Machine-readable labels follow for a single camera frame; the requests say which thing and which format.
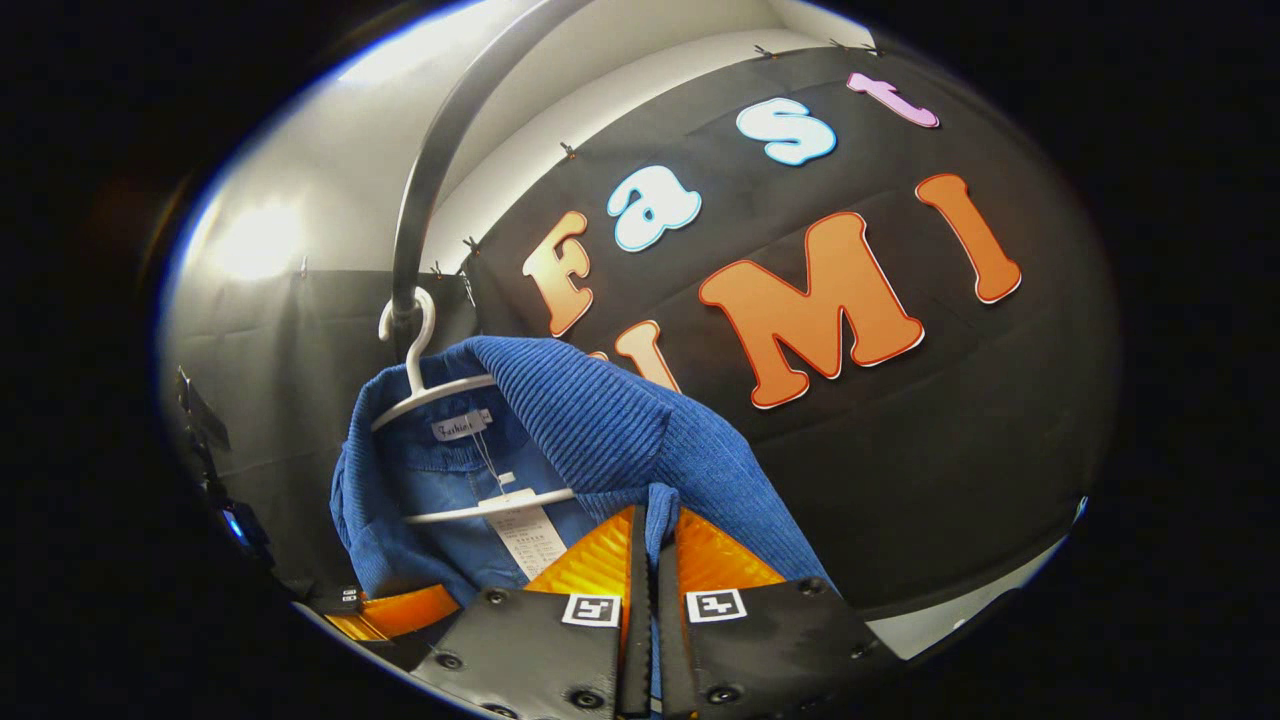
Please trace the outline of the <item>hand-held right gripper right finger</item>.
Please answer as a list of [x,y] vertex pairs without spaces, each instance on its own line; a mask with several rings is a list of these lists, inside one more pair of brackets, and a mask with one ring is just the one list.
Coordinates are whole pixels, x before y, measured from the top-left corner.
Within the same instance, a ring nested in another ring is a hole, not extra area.
[[787,580],[682,510],[660,551],[660,719],[837,719],[901,660],[822,577]]

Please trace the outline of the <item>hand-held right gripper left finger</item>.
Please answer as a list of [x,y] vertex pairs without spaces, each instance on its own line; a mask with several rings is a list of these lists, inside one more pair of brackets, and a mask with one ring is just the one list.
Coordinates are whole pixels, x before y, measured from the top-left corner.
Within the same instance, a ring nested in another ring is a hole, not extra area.
[[415,678],[479,714],[649,717],[645,525],[645,509],[627,507],[524,588],[481,591]]

